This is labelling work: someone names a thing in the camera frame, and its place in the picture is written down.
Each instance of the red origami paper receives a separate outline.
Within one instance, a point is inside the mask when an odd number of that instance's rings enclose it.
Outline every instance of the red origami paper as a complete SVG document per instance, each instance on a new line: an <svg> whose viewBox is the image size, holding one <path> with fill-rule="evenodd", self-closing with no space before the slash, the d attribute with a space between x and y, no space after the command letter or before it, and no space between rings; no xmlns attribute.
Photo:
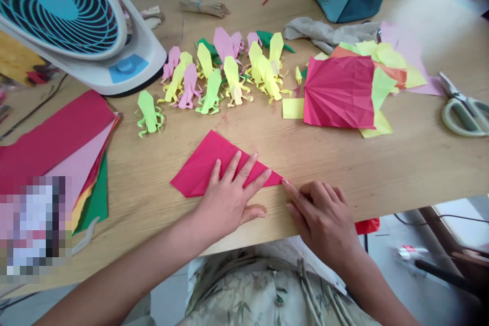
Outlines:
<svg viewBox="0 0 489 326"><path fill-rule="evenodd" d="M220 177L222 178L231 159L238 150L240 150L238 147L211 130L170 183L186 198L204 196L215 161L218 158L222 161L220 172ZM236 174L239 173L249 158L248 154L242 152ZM243 187L248 186L266 169L267 167L262 163L256 162ZM272 171L270 178L263 187L281 183L282 177Z"/></svg>
<svg viewBox="0 0 489 326"><path fill-rule="evenodd" d="M341 57L370 57L370 56L361 56L358 53L354 53L353 51L344 49L340 46L336 47L335 50L331 53L330 58L341 58ZM375 67L381 68L389 78L397 81L396 87L405 89L406 88L406 80L408 79L408 72L406 69L396 69L385 66L384 64L378 63L377 61L372 61Z"/></svg>
<svg viewBox="0 0 489 326"><path fill-rule="evenodd" d="M0 195L18 194L97 136L114 119L106 101L91 90L64 106L10 146L0 147Z"/></svg>
<svg viewBox="0 0 489 326"><path fill-rule="evenodd" d="M315 126L375 129L370 57L309 60L304 122Z"/></svg>

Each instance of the gray cloth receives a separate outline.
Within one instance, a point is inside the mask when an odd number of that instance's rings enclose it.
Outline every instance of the gray cloth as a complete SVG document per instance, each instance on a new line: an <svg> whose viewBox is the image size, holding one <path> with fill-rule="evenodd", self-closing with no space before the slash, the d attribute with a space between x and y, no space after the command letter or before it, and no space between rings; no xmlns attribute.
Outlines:
<svg viewBox="0 0 489 326"><path fill-rule="evenodd" d="M327 54L331 54L340 42L355 44L375 40L381 24L369 22L344 25L338 29L308 17L299 17L284 26L284 37L294 40L310 38L311 42Z"/></svg>

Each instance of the blue fan button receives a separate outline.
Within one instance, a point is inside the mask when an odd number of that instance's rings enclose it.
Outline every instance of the blue fan button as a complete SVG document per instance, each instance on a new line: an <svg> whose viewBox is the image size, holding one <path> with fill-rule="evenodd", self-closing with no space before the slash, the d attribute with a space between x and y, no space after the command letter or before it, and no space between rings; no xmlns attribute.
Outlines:
<svg viewBox="0 0 489 326"><path fill-rule="evenodd" d="M136 70L136 65L130 59L119 61L116 67L123 74L132 74Z"/></svg>

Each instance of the left hand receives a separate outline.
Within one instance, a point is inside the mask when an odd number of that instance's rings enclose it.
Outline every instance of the left hand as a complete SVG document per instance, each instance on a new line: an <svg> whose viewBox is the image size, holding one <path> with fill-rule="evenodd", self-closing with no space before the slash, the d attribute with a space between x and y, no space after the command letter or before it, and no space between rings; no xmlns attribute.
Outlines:
<svg viewBox="0 0 489 326"><path fill-rule="evenodd" d="M253 153L234 178L240 158L241 151L238 150L221 180L219 179L221 160L218 159L215 162L209 186L195 209L199 225L205 227L204 235L212 243L231 234L241 224L256 218L265 218L263 206L246 206L246 204L263 187L271 175L271 169L267 169L246 188L243 188L258 159L258 154Z"/></svg>

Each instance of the right hand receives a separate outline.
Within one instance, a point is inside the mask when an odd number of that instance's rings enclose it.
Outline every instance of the right hand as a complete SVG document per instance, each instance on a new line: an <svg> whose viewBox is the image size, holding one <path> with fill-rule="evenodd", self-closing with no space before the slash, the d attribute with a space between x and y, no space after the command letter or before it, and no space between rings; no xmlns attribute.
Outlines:
<svg viewBox="0 0 489 326"><path fill-rule="evenodd" d="M313 181L298 191L286 179L282 183L293 201L287 208L302 240L326 266L341 276L346 267L362 261L366 252L340 188Z"/></svg>

